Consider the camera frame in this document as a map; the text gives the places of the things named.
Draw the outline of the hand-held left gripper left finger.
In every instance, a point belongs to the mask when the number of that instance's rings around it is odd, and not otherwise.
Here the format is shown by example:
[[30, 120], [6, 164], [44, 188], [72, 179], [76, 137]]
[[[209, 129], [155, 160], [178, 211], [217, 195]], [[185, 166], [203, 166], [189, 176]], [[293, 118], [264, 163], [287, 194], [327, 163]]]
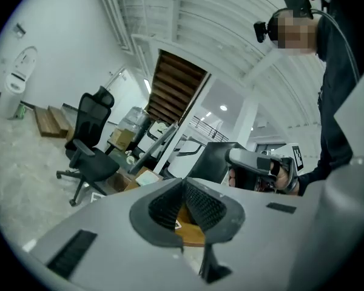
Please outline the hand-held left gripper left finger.
[[185, 200], [184, 181], [168, 179], [135, 191], [140, 197], [129, 211], [134, 230], [153, 246], [182, 248], [183, 239], [175, 233], [175, 223]]

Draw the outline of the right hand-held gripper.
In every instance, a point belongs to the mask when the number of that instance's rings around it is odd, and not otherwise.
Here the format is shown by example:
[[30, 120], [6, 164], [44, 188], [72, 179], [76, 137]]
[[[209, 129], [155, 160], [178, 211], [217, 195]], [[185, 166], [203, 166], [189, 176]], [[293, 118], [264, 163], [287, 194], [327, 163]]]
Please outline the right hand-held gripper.
[[[297, 165], [290, 156], [265, 155], [246, 149], [229, 149], [225, 154], [232, 187], [255, 192], [298, 192]], [[276, 177], [270, 173], [271, 161], [278, 161], [289, 175], [284, 190], [275, 188]]]

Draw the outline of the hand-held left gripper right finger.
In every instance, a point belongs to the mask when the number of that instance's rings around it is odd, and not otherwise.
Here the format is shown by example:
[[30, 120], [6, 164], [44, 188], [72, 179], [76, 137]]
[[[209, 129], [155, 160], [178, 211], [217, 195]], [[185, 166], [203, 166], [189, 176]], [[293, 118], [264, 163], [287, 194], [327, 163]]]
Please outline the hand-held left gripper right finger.
[[190, 216], [204, 234], [199, 275], [210, 284], [231, 273], [230, 268], [219, 264], [213, 246], [233, 239], [245, 221], [245, 212], [239, 202], [192, 178], [185, 180], [184, 188]]

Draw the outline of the person's right hand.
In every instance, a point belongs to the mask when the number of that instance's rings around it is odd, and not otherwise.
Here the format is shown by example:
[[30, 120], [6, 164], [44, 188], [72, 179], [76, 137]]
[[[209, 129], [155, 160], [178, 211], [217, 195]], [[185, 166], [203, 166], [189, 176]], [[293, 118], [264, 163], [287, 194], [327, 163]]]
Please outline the person's right hand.
[[271, 161], [270, 173], [276, 177], [274, 183], [275, 188], [278, 190], [284, 190], [288, 185], [289, 175], [278, 161]]

